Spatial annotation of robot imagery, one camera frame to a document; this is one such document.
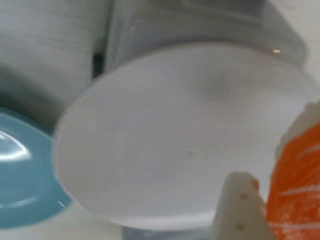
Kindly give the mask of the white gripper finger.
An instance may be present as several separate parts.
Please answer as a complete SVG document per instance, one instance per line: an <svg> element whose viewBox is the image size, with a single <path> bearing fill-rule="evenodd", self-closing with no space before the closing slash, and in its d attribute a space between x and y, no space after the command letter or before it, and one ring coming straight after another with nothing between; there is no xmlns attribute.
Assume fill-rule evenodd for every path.
<svg viewBox="0 0 320 240"><path fill-rule="evenodd" d="M258 181L248 172L232 172L226 177L213 220L215 240L273 238L258 189Z"/></svg>

